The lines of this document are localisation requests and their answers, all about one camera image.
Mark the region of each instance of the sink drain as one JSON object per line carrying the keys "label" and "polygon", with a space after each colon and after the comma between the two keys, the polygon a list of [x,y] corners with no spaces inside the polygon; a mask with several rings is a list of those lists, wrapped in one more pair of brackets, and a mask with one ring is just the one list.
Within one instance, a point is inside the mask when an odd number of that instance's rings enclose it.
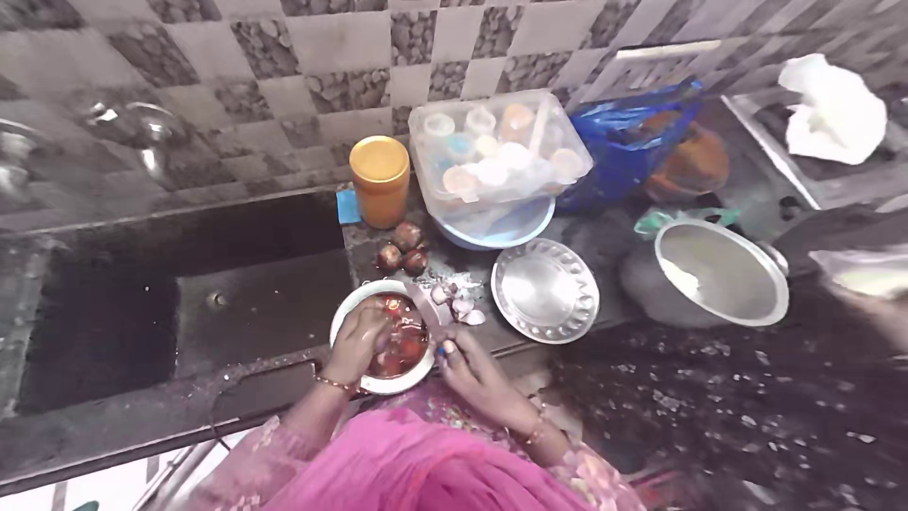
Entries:
{"label": "sink drain", "polygon": [[213,310],[220,310],[227,306],[227,296],[224,296],[219,291],[215,291],[208,295],[208,298],[205,301],[208,303],[208,307]]}

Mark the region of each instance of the onion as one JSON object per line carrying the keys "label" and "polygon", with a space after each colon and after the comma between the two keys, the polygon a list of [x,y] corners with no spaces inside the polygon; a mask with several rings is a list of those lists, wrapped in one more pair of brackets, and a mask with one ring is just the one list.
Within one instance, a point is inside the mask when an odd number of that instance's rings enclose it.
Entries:
{"label": "onion", "polygon": [[413,250],[403,256],[403,269],[410,276],[422,275],[422,272],[426,271],[426,266],[428,265],[429,258],[426,257],[426,253],[421,250]]}
{"label": "onion", "polygon": [[445,289],[441,286],[441,284],[434,285],[429,295],[432,297],[432,301],[435,302],[435,305],[437,306],[440,306],[441,304],[448,301],[448,294],[445,293]]}
{"label": "onion", "polygon": [[469,298],[455,298],[454,302],[451,303],[451,308],[457,313],[457,319],[462,321],[464,316],[466,316],[469,311],[473,310],[473,300]]}
{"label": "onion", "polygon": [[404,254],[415,250],[420,241],[422,241],[422,229],[410,222],[401,222],[391,235],[391,243]]}
{"label": "onion", "polygon": [[479,309],[473,309],[461,321],[470,326],[482,325],[486,322],[486,315],[482,314]]}
{"label": "onion", "polygon": [[386,272],[393,272],[400,268],[400,250],[394,245],[385,245],[379,251],[379,268]]}

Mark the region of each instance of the blue plastic bag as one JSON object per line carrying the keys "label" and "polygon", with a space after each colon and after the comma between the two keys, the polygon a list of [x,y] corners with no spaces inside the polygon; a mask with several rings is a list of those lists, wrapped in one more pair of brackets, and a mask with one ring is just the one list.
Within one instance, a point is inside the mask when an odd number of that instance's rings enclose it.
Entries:
{"label": "blue plastic bag", "polygon": [[592,209],[623,197],[646,181],[684,137],[700,111],[702,95],[703,84],[688,79],[573,114],[571,123],[594,164],[589,174],[558,197],[558,209]]}

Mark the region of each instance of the transparent plastic box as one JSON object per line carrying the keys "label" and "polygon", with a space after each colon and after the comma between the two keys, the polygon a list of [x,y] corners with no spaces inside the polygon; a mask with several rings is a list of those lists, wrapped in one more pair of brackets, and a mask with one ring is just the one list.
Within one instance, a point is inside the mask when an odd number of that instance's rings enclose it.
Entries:
{"label": "transparent plastic box", "polygon": [[545,90],[432,103],[414,108],[409,124],[419,187],[436,218],[556,196],[593,166],[558,99]]}

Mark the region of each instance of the checkered wall tile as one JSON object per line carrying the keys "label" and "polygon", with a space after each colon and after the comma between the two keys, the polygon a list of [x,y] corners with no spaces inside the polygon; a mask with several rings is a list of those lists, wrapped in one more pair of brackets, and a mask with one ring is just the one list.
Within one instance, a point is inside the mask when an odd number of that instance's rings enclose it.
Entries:
{"label": "checkered wall tile", "polygon": [[[347,179],[365,135],[406,137],[413,107],[550,88],[568,107],[700,76],[770,86],[823,52],[873,86],[908,80],[908,0],[2,0],[0,118],[71,165],[0,198],[25,230]],[[689,55],[629,46],[717,39]],[[132,150],[93,139],[92,102],[163,105],[192,125],[166,192]]]}

